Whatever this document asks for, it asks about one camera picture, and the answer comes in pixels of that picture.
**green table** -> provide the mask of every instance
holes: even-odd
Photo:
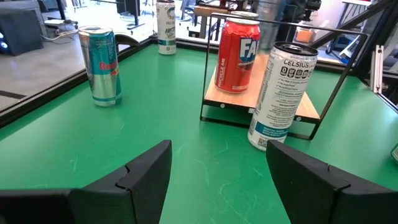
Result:
[[[199,120],[204,63],[202,51],[164,56],[152,44],[120,63],[121,105],[95,106],[83,82],[3,127],[0,189],[84,187],[171,139],[161,223],[289,223],[265,154],[249,144],[247,129]],[[314,73],[307,93],[316,109],[338,77]],[[396,112],[347,77],[314,140],[285,143],[398,190],[398,166],[389,155],[397,135]]]

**red can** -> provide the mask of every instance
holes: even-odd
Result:
[[[230,93],[247,90],[260,40],[258,21],[227,18],[221,34],[215,85]]]

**can lid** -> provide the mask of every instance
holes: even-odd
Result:
[[[79,27],[80,34],[107,34],[112,32],[112,28],[110,27],[100,27],[100,26],[83,26]]]
[[[233,22],[233,23],[237,23],[237,24],[242,24],[242,25],[258,25],[260,24],[259,21],[249,21],[247,19],[239,19],[239,18],[226,18],[227,21]]]
[[[246,12],[246,11],[232,11],[231,15],[241,16],[243,18],[249,18],[249,19],[256,19],[259,17],[259,15],[257,13]]]
[[[303,55],[303,56],[316,56],[318,55],[318,50],[312,47],[296,44],[291,42],[276,42],[274,46],[284,52],[292,53],[295,55]]]

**wooden platform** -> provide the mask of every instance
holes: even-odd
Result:
[[[215,68],[205,95],[205,100],[245,106],[248,108],[255,108],[261,88],[262,78],[264,77],[264,72],[266,71],[267,62],[268,55],[259,54],[256,56],[256,60],[254,61],[251,73],[249,88],[243,93],[227,93],[217,88],[214,84],[216,73]],[[303,98],[301,99],[301,103],[297,108],[296,115],[320,119],[307,93],[304,93]]]

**floor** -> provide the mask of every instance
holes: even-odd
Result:
[[[180,8],[178,3],[176,1],[177,10]],[[150,4],[141,6],[143,16],[139,18],[139,24],[143,26],[133,29],[132,34],[126,27],[134,22],[134,19],[121,17],[116,12],[115,4],[106,2],[97,4],[94,1],[88,1],[87,5],[88,7],[76,10],[67,8],[65,11],[67,18],[78,21],[79,26],[92,24],[110,26],[115,33],[132,35],[138,41],[146,39],[157,29],[154,23],[155,18],[150,13],[153,10]],[[45,12],[43,17],[46,20],[48,17],[59,18],[60,16],[59,12],[55,11]],[[187,36],[187,27],[189,26],[191,26],[190,22],[179,22],[176,28],[177,36]],[[323,53],[321,55],[325,58],[333,58]],[[0,55],[0,68],[2,68],[0,91],[29,96],[84,69],[84,66],[77,35],[71,39],[64,38],[55,42],[44,42],[43,49],[27,52],[20,56]],[[15,98],[0,96],[0,110],[17,101],[18,99]]]

